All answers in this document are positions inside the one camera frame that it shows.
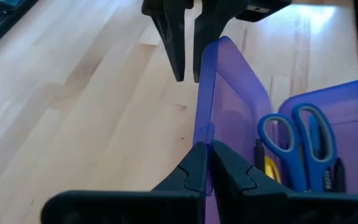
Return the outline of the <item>black marker pen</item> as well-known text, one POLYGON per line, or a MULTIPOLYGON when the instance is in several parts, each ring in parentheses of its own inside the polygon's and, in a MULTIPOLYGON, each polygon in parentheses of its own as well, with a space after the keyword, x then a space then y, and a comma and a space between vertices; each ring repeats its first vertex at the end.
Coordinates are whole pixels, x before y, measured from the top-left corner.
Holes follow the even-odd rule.
POLYGON ((337 158, 333 170, 324 171, 325 192, 346 192, 346 170, 341 158, 337 158))

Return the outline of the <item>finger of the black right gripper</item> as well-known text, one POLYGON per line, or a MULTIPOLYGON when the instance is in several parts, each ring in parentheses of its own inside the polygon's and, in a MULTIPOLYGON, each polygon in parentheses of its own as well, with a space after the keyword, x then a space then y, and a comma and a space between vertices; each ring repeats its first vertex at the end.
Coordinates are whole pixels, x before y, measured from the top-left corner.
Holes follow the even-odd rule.
POLYGON ((185 75, 185 11, 194 0, 143 0, 142 13, 150 16, 161 37, 177 82, 185 75))
POLYGON ((246 9, 249 0, 202 0, 202 13, 195 19, 193 46, 194 81, 200 81, 201 59, 208 44, 218 40, 226 24, 246 9))

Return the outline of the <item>yellow highlighter pen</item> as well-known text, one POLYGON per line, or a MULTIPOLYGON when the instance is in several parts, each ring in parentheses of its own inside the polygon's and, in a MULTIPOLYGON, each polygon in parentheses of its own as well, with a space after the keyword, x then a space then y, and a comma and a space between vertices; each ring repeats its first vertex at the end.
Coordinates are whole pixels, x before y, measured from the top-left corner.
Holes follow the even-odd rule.
POLYGON ((276 180, 278 183, 281 182, 280 173, 274 161, 269 157, 264 157, 265 161, 265 171, 264 173, 269 176, 271 179, 276 180))

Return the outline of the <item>blue handled scissors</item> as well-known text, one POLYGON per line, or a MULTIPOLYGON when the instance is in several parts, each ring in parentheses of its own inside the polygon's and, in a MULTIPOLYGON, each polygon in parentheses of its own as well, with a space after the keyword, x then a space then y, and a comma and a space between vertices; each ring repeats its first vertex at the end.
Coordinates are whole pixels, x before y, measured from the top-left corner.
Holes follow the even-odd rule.
POLYGON ((324 175, 332 168, 337 159, 336 138, 325 114, 312 103, 298 103, 291 109, 291 116, 270 113, 263 116, 258 123, 258 134, 265 146, 284 162, 294 190, 298 192, 323 192, 324 175), (301 113, 307 111, 315 117, 318 129, 322 132, 326 155, 318 158, 314 154, 311 132, 306 126, 301 113), (275 144, 266 132, 266 125, 271 121, 282 123, 288 130, 288 148, 275 144))

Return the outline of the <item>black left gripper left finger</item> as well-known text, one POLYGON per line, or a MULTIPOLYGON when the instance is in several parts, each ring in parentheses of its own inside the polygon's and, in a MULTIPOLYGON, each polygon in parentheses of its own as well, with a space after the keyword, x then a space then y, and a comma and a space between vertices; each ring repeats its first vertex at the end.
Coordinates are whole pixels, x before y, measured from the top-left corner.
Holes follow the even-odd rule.
POLYGON ((151 191, 68 190, 45 203, 41 224, 204 224, 207 165, 198 142, 151 191))

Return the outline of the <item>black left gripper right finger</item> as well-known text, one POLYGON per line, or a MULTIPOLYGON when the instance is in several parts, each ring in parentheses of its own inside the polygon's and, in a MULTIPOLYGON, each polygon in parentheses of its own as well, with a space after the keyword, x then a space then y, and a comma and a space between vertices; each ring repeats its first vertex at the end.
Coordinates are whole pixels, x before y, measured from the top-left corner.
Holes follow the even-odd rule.
POLYGON ((295 192, 221 141, 211 153, 221 224, 358 224, 358 195, 295 192))

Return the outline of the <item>purple plastic supply box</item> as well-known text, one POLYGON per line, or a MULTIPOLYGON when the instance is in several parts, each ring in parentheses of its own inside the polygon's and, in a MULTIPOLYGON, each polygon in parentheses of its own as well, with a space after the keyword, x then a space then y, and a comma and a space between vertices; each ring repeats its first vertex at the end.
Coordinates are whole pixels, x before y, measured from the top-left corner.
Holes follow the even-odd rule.
MULTIPOLYGON (((223 142, 263 173, 264 157, 269 156, 280 173, 279 184, 297 192, 292 187, 284 162, 261 141, 257 127, 266 114, 291 116, 291 109, 298 103, 312 103, 325 114, 336 138, 337 158, 342 159, 346 170, 346 192, 307 192, 358 195, 358 80, 293 96, 273 112, 264 86, 230 38, 222 37, 206 47, 193 140, 203 142, 208 149, 208 223, 221 224, 211 173, 214 141, 223 142)), ((324 137, 315 117, 307 111, 303 111, 301 117, 311 132, 315 156, 323 158, 326 155, 325 146, 321 143, 324 137)), ((282 123, 267 123, 266 132, 275 144, 288 148, 288 130, 282 123)))

